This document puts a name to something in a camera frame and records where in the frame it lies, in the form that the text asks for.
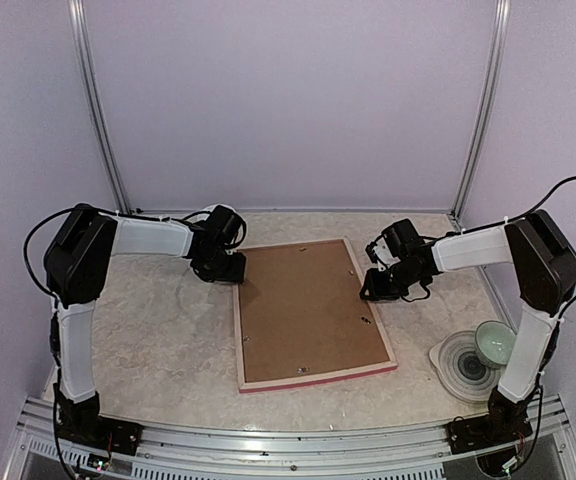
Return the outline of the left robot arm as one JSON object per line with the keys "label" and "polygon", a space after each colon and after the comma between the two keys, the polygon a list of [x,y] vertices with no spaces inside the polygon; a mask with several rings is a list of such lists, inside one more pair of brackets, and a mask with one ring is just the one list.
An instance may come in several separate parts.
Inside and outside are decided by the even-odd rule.
{"label": "left robot arm", "polygon": [[66,430],[89,445],[108,434],[93,376],[92,321],[111,258],[181,258],[203,282],[240,284],[246,257],[238,248],[246,235],[245,220],[225,205],[182,219],[111,213],[88,204],[69,212],[44,255],[46,286],[54,297],[55,398]]}

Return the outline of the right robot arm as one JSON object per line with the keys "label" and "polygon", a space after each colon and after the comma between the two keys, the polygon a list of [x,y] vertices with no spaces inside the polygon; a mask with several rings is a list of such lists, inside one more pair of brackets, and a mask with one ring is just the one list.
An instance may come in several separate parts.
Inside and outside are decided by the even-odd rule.
{"label": "right robot arm", "polygon": [[576,251],[544,209],[439,239],[421,236],[404,219],[385,228],[379,238],[393,261],[384,263],[376,245],[367,246],[374,265],[359,293],[365,301],[406,300],[411,286],[426,289],[443,273],[513,266],[522,316],[509,362],[479,423],[486,442],[503,442],[525,422],[527,405],[552,356],[558,324],[576,289]]}

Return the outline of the orange white bowl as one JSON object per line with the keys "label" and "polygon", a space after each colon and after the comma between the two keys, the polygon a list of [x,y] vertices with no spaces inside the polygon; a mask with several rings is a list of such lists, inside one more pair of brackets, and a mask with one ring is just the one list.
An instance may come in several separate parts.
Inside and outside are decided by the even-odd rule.
{"label": "orange white bowl", "polygon": [[227,209],[228,211],[235,212],[235,209],[234,209],[232,206],[230,206],[230,205],[224,205],[224,204],[213,204],[213,205],[209,205],[209,206],[203,208],[203,212],[204,212],[206,215],[210,215],[215,209],[219,209],[219,208],[225,208],[225,209]]}

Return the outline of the green ceramic bowl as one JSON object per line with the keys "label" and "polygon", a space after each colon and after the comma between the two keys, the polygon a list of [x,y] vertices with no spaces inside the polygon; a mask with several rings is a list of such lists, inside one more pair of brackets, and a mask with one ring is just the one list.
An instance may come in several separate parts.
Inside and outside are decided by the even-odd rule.
{"label": "green ceramic bowl", "polygon": [[516,334],[499,321],[486,321],[475,330],[475,352],[479,361],[491,368],[507,366],[516,341]]}

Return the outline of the white swirl plate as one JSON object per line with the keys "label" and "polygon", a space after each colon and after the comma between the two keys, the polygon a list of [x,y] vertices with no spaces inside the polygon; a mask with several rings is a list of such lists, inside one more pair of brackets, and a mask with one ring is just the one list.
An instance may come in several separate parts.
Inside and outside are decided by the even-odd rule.
{"label": "white swirl plate", "polygon": [[505,369],[491,369],[479,361],[474,330],[447,336],[430,349],[429,358],[444,388],[471,404],[487,402]]}

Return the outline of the aluminium front rail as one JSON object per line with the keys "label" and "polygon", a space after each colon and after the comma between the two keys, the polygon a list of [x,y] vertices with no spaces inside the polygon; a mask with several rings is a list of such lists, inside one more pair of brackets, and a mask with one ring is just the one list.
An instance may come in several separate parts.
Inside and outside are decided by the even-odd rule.
{"label": "aluminium front rail", "polygon": [[5,479],[576,479],[576,440],[562,402],[529,408],[538,438],[452,452],[444,422],[350,431],[260,432],[146,422],[132,454],[56,443],[50,403],[29,398]]}

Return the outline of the left aluminium corner post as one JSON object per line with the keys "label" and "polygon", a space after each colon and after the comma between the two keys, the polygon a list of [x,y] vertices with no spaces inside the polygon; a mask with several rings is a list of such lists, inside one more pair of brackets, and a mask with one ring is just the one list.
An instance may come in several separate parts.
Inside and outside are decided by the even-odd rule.
{"label": "left aluminium corner post", "polygon": [[67,4],[82,83],[94,134],[101,154],[102,164],[108,178],[116,208],[121,213],[131,213],[132,205],[115,158],[103,111],[101,95],[97,85],[92,46],[87,28],[85,5],[82,0],[69,0]]}

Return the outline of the aluminium corner post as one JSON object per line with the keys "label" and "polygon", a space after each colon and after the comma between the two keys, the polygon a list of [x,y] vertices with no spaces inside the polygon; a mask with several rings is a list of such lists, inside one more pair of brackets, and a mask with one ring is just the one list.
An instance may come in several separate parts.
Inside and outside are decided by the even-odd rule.
{"label": "aluminium corner post", "polygon": [[102,164],[108,178],[116,208],[121,213],[131,213],[132,205],[115,158],[103,111],[101,95],[97,85],[92,46],[87,28],[85,5],[82,0],[69,0],[67,4],[82,83],[94,134],[101,154]]}
{"label": "aluminium corner post", "polygon": [[452,218],[457,222],[461,220],[464,214],[467,200],[474,184],[476,170],[492,115],[498,80],[502,68],[510,10],[510,0],[498,0],[495,3],[491,42],[482,92],[475,116],[474,129],[467,150],[466,163],[451,209]]}

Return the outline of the right aluminium corner post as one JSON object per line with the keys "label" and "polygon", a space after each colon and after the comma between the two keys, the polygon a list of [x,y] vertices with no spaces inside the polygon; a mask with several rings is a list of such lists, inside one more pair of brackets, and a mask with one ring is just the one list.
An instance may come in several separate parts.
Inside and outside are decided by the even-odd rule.
{"label": "right aluminium corner post", "polygon": [[498,80],[502,68],[510,10],[510,0],[498,0],[495,3],[491,42],[482,92],[475,116],[474,129],[467,150],[466,163],[451,209],[452,218],[457,222],[461,220],[464,214],[467,200],[474,184],[476,170],[492,115]]}

